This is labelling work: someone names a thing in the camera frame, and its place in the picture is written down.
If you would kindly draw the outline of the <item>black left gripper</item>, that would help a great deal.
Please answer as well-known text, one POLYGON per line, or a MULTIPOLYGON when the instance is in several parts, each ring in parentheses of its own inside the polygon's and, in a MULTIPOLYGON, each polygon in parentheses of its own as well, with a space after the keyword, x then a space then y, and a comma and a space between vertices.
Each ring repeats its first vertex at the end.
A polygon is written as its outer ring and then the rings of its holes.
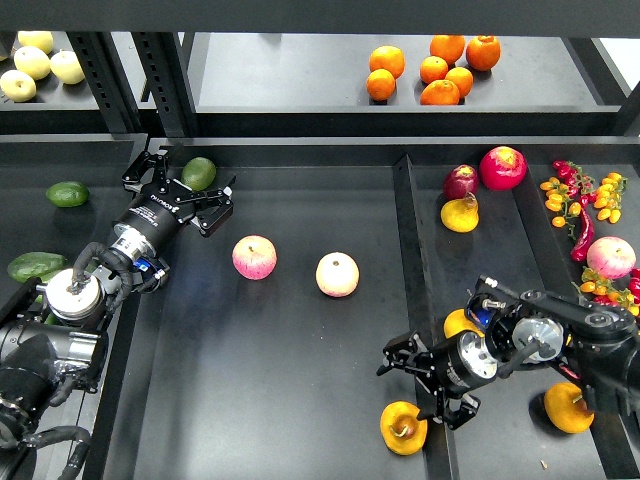
POLYGON ((142 151, 122 175, 123 188, 138 195, 114 221, 112 248, 129 260, 158 258, 187 224, 210 237, 233 214, 235 182, 193 191, 169 177, 167 153, 142 151))

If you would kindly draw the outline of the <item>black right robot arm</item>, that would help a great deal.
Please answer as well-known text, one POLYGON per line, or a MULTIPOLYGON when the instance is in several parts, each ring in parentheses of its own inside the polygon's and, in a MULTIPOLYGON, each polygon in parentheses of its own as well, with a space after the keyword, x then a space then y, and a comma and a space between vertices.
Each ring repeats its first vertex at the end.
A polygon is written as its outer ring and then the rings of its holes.
POLYGON ((383 349, 379 375, 402 370, 430 395, 418 419, 455 430, 480 408, 473 391, 545 366, 576 385, 592 411, 638 411, 639 328, 627 309, 548 291, 518 293, 480 276, 463 313, 474 327, 435 346, 408 332, 383 349))

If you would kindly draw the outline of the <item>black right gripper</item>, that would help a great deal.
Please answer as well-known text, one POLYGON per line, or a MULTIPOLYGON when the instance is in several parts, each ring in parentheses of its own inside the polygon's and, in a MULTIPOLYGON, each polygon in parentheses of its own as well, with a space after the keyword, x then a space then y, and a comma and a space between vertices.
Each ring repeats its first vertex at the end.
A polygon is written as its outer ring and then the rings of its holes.
POLYGON ((463 330, 434 348, 427 347, 418 331, 392 338, 383 348, 382 376, 394 369, 416 378, 418 420, 431 419, 450 430, 472 420, 481 400, 469 392, 495 380, 498 361, 489 353, 485 338, 463 330))

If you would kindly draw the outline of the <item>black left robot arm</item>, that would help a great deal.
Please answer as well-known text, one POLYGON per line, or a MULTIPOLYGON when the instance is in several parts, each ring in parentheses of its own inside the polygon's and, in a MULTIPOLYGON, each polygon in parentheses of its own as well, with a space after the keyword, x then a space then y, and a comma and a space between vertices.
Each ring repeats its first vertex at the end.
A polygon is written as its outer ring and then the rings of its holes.
POLYGON ((141 152, 122 176, 132 195, 114 221, 112 243, 91 242, 48 279, 31 273, 1 309, 1 476, 32 477, 39 450, 70 447, 60 473, 75 479, 91 448, 81 425, 42 430, 45 412, 75 391, 96 392, 109 349, 108 327, 133 293, 164 285, 163 250, 187 226, 212 235, 233 212, 232 186, 189 161, 173 176, 166 152, 141 152))

